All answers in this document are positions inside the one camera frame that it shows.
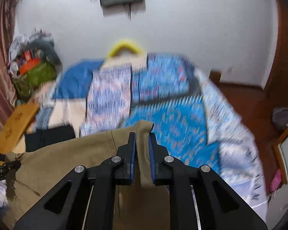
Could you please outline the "olive khaki pants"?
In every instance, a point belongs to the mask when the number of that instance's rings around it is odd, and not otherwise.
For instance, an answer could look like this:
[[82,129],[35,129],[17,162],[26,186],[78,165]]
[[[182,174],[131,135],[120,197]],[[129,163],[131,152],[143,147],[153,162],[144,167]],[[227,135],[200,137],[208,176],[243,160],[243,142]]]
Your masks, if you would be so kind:
[[7,154],[7,161],[19,160],[21,167],[7,175],[8,210],[4,224],[15,223],[41,197],[73,168],[91,168],[116,155],[127,144],[131,132],[136,135],[136,169],[131,186],[119,186],[115,194],[114,229],[170,229],[170,200],[165,186],[152,183],[149,157],[149,133],[153,123],[138,121],[131,127],[49,145],[34,152]]

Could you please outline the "black folded garment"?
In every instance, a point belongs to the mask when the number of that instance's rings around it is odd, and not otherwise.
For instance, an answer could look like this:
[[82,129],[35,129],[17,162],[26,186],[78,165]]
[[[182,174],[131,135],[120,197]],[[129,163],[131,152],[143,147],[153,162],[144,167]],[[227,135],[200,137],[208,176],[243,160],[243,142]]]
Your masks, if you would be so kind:
[[26,152],[34,152],[43,147],[76,138],[71,125],[50,129],[37,129],[35,133],[25,134]]

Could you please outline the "wooden lap desk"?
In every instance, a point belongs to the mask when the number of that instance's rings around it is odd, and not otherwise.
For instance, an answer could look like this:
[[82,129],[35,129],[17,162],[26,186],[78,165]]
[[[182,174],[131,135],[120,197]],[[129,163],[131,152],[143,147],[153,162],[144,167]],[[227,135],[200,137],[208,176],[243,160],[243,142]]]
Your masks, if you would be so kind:
[[26,103],[15,108],[0,132],[0,153],[13,150],[39,110],[38,103]]

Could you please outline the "pink slipper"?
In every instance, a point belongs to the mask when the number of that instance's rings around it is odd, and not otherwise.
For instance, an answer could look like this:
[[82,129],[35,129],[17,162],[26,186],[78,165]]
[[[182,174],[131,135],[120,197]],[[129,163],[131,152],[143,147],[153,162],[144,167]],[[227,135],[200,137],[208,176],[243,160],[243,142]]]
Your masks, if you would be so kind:
[[270,192],[273,193],[275,192],[276,190],[279,189],[279,187],[281,186],[282,184],[282,176],[281,176],[281,170],[278,169],[274,176],[273,176],[273,179],[270,183]]

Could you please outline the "blue patchwork bed quilt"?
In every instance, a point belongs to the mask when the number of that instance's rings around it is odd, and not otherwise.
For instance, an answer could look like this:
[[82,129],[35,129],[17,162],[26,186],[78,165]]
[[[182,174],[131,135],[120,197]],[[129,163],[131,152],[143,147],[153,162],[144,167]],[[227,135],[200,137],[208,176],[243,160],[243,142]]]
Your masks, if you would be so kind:
[[186,165],[209,165],[264,216],[268,200],[258,148],[221,91],[181,56],[132,56],[114,67],[82,61],[58,75],[42,71],[32,131],[71,125],[76,136],[147,121],[158,144]]

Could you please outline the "orange box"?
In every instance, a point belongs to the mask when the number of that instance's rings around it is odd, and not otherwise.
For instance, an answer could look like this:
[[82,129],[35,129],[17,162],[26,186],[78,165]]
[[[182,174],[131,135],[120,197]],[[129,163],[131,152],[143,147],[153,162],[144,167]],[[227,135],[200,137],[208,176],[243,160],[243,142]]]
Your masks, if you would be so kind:
[[33,69],[34,67],[36,67],[38,64],[40,64],[40,59],[39,58],[35,58],[35,59],[31,59],[28,60],[27,62],[25,62],[24,64],[22,64],[19,68],[19,73],[21,75],[26,74],[28,71],[30,71],[31,69]]

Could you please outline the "pile of grey clothes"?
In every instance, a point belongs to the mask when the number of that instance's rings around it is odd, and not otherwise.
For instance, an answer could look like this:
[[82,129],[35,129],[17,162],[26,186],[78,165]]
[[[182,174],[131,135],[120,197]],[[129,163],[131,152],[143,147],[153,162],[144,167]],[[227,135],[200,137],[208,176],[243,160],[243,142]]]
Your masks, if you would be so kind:
[[23,34],[17,36],[9,47],[8,52],[8,60],[12,62],[16,59],[17,56],[21,55],[21,53],[25,50],[25,47],[28,47],[29,44],[36,40],[44,40],[45,42],[49,42],[52,46],[55,45],[53,36],[51,33],[46,33],[42,30],[35,30],[29,36]]

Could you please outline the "yellow foam hoop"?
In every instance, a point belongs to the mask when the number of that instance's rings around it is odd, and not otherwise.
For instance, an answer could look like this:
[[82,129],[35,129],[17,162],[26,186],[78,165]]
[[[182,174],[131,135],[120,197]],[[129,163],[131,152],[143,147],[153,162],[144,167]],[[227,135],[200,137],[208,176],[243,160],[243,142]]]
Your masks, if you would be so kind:
[[124,50],[128,50],[130,53],[134,54],[142,54],[145,51],[133,40],[130,39],[122,39],[117,41],[112,48],[110,49],[109,53],[107,54],[107,58],[117,57],[120,53]]

